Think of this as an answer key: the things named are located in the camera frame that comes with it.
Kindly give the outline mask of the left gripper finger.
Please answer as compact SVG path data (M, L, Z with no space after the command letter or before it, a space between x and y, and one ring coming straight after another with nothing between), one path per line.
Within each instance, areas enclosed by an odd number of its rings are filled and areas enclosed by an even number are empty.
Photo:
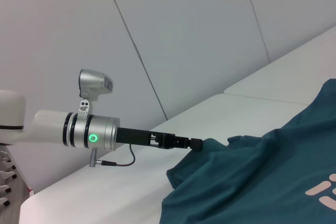
M203 147L203 140L175 136L173 146L174 148L190 148L193 151L201 151Z

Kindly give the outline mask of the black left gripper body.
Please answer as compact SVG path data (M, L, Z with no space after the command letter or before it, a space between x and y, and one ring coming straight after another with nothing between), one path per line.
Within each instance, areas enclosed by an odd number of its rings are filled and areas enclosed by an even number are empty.
M120 127L117 129L116 142L157 148L173 148L174 144L176 144L176 137L174 134L169 133Z

